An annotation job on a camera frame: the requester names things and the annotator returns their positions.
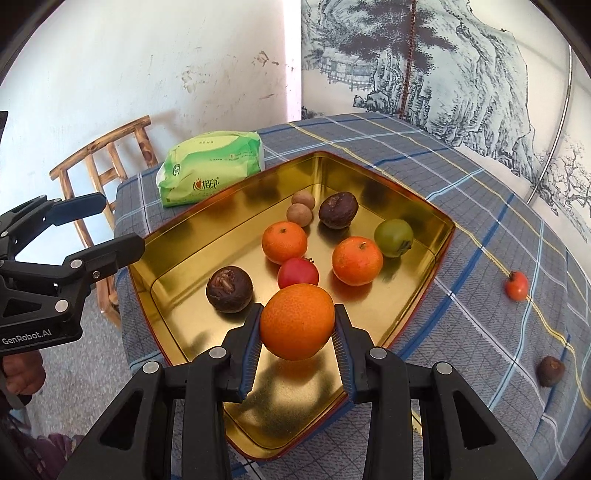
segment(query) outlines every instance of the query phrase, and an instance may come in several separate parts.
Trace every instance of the gray floor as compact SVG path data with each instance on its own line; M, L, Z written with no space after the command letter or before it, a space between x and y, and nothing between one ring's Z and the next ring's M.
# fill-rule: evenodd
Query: gray floor
M43 350L47 380L27 407L33 434L86 434L130 379L121 332L86 299L80 340Z

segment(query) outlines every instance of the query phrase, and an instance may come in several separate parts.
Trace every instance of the green tomato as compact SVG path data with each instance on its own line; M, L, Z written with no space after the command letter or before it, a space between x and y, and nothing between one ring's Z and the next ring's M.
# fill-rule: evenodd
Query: green tomato
M413 229L404 220L395 218L378 225L374 240L385 257L396 258L405 254L413 245Z

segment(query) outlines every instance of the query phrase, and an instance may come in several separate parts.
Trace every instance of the cherry tomato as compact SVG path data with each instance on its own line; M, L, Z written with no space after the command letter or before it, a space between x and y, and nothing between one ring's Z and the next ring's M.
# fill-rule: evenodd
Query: cherry tomato
M522 272L511 272L505 282L505 293L514 301L523 301L527 298L529 282Z
M279 288L289 287L296 283L318 285L319 281L318 270L309 258L290 258L283 263L277 274Z

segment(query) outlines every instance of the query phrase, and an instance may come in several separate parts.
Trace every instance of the person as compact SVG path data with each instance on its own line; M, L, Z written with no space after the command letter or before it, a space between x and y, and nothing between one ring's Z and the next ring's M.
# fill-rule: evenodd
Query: person
M2 370L7 390L16 395L34 395L45 383L46 372L39 351L7 355L2 358ZM10 413L10 405L0 393L0 421L9 432L17 448L41 480L56 480L83 436L73 438L53 433L37 437L24 433Z

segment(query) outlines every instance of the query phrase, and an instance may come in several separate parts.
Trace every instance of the plaid tablecloth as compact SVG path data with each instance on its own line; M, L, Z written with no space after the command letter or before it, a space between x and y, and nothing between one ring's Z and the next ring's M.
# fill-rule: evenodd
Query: plaid tablecloth
M394 177L456 221L439 274L392 350L426 367L450 362L494 412L538 477L553 479L591 424L591 374L586 369L590 288L557 235L484 169L395 118L339 115L259 133L268 166L328 150ZM115 235L146 235L186 208L162 208L155 174L156 169L145 171L119 187ZM521 270L530 279L531 301L506 298L502 285L509 270ZM130 367L135 371L151 359L163 361L127 270L118 275L117 291ZM546 355L566 364L564 379L552 389L540 388L535 376ZM272 462L245 460L230 449L233 474L257 480L361 479L369 415L367 406L346 405L320 432ZM414 450L414 477L420 479L417 432ZM177 429L176 475L179 460Z

